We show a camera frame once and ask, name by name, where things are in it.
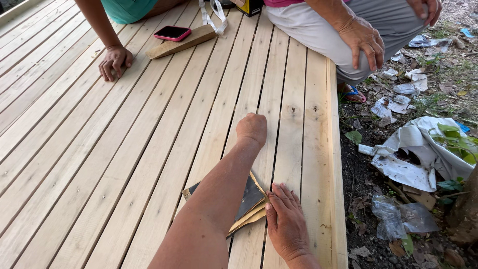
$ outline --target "tree trunk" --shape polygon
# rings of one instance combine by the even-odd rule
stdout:
[[[478,241],[478,165],[475,166],[465,183],[463,191],[470,193],[460,195],[448,216],[450,239],[460,243]]]

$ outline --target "smartphone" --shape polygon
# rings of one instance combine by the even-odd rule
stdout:
[[[165,26],[161,30],[154,33],[154,37],[159,39],[181,41],[191,33],[190,28]]]

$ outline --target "phone screen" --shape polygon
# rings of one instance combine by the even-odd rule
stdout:
[[[178,38],[184,33],[186,33],[189,29],[187,28],[180,28],[180,27],[173,27],[173,26],[166,26],[161,30],[154,33],[154,35],[160,35],[170,38]]]

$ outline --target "clear plastic bag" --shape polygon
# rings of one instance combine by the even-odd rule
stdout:
[[[392,198],[374,195],[372,212],[380,219],[377,226],[377,237],[394,241],[397,238],[407,238],[407,233],[427,233],[440,230],[428,212],[419,203],[395,205]]]

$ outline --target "wooden frame edge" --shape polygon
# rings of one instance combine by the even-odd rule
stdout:
[[[7,12],[3,13],[2,15],[0,15],[0,27],[4,26],[9,21],[15,19],[15,17],[17,17],[18,15],[22,14],[23,12],[27,11],[28,9],[42,1],[45,0],[26,0],[19,5],[16,5],[12,9],[8,10]]]
[[[342,161],[340,130],[338,123],[337,75],[332,60],[326,60],[327,117],[329,141],[330,215],[332,224],[332,268],[348,268],[347,235],[345,228],[344,192],[342,185]]]

